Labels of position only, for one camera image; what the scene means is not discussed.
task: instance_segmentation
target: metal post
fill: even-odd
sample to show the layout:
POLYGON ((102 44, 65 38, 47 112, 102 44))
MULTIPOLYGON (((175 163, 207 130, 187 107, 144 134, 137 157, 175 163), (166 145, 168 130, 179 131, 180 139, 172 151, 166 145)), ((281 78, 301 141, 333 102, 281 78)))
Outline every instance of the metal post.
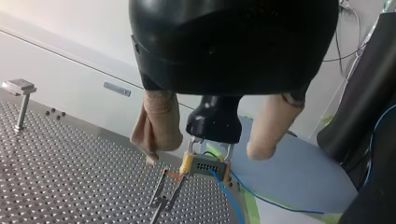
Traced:
POLYGON ((30 94, 24 95, 22 98, 20 115, 18 116, 17 125, 15 125, 15 131, 19 132, 23 130, 23 122, 26 115, 27 105, 29 104, 30 94))
POLYGON ((22 78, 5 81, 2 83, 1 87, 13 95, 23 96, 20 115, 18 116, 18 121, 14 128, 15 132, 19 132, 23 130, 23 121, 26 116, 26 110, 27 105, 29 104, 30 94, 35 92, 37 88, 35 87, 35 84, 28 82, 22 78))

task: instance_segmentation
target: beige sleeve cover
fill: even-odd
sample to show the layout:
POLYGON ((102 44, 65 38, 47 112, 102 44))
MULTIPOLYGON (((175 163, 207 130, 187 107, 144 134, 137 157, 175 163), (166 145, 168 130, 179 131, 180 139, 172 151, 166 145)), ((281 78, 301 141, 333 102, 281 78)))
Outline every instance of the beige sleeve cover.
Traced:
POLYGON ((159 159, 158 150, 176 150, 183 135, 179 129, 177 97, 170 91, 146 91, 131 142, 149 158, 159 159))
POLYGON ((253 120, 247 156, 256 161, 270 159, 277 143, 302 111, 303 107, 288 104, 282 95, 265 96, 253 120))

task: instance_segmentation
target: white cabinet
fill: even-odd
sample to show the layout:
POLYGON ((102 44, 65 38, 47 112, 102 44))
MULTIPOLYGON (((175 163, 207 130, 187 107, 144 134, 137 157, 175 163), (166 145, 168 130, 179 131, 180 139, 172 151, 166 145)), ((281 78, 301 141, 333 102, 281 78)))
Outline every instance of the white cabinet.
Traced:
MULTIPOLYGON (((130 135, 143 99, 143 91, 136 86, 4 33, 0 33, 0 62, 0 80, 21 77, 35 83, 37 92, 32 100, 112 132, 130 135), (131 91, 131 96, 105 89, 105 82, 131 91)), ((189 139, 184 129, 190 112, 180 107, 180 129, 184 134, 180 151, 185 150, 189 139)))

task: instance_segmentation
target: metal bracket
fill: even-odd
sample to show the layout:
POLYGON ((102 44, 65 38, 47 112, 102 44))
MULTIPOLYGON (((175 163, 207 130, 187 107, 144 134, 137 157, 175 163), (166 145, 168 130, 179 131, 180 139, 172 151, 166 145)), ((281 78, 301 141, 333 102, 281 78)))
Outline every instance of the metal bracket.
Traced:
POLYGON ((157 207, 157 210, 155 211, 153 217, 151 218, 150 224, 154 224, 157 222, 163 210, 165 212, 172 211, 173 206, 178 197, 178 194, 180 193, 180 190, 187 179, 185 175, 181 177, 181 180, 178 182, 178 185, 173 191, 171 198, 168 200, 166 199, 165 196, 161 197, 161 193, 163 191, 163 187, 165 186, 165 178, 169 172, 170 171, 168 168, 163 169, 163 174, 161 175, 160 181, 157 184, 157 188, 155 189, 154 194, 152 195, 151 200, 149 202, 150 207, 157 207))
POLYGON ((37 88, 35 87, 35 84, 22 78, 5 81, 2 84, 2 88, 13 95, 23 96, 20 114, 14 129, 15 132, 19 132, 23 129, 23 122, 26 115, 27 106, 29 104, 30 94, 37 91, 37 88))

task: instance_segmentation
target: metal clamp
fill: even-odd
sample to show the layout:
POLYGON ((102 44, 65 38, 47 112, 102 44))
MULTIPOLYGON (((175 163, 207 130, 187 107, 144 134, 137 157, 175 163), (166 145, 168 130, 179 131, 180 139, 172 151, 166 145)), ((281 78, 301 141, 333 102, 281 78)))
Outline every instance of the metal clamp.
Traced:
POLYGON ((3 82, 2 88, 13 95, 23 96, 20 114, 18 116, 17 124, 14 128, 16 132, 19 132, 23 129, 23 122, 26 115, 27 106, 29 104, 30 94, 35 92, 37 88, 35 87, 35 84, 21 78, 3 82))
POLYGON ((188 146, 187 146, 187 150, 188 150, 190 153, 193 154, 193 153, 194 153, 194 150, 193 150, 192 147, 194 146, 194 144, 195 144, 195 143, 201 144, 203 141, 204 141, 204 139, 193 136, 192 139, 189 141, 189 144, 188 144, 188 146))
POLYGON ((154 224, 157 222, 162 211, 165 211, 165 212, 172 211, 175 201, 178 197, 178 194, 180 193, 180 190, 183 187, 183 184, 187 179, 187 177, 185 175, 183 175, 181 177, 181 180, 178 182, 177 187, 173 191, 170 200, 168 200, 168 199, 166 199, 165 196, 161 197, 161 192, 163 191, 163 187, 165 186, 165 178, 169 172, 170 172, 169 169, 167 169, 167 168, 163 169, 163 174, 162 174, 160 181, 158 182, 157 188, 155 189, 154 194, 152 195, 151 200, 149 202, 150 207, 157 207, 157 210, 155 211, 153 217, 151 218, 150 224, 154 224))
POLYGON ((224 162, 230 162, 231 157, 233 156, 233 144, 219 143, 219 145, 227 149, 227 155, 224 158, 224 162))

